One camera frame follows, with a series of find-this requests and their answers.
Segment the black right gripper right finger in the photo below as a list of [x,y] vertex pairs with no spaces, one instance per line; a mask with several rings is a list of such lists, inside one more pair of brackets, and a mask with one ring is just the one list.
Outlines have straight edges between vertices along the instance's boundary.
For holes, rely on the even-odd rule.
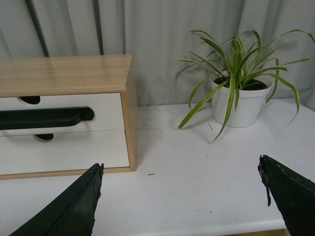
[[275,159],[262,155],[258,172],[267,202],[274,199],[292,236],[315,234],[315,183]]

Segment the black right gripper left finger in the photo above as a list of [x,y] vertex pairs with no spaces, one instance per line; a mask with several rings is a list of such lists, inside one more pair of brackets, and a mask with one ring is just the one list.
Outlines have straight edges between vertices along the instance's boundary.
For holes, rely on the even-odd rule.
[[12,236],[90,236],[104,165],[94,164]]

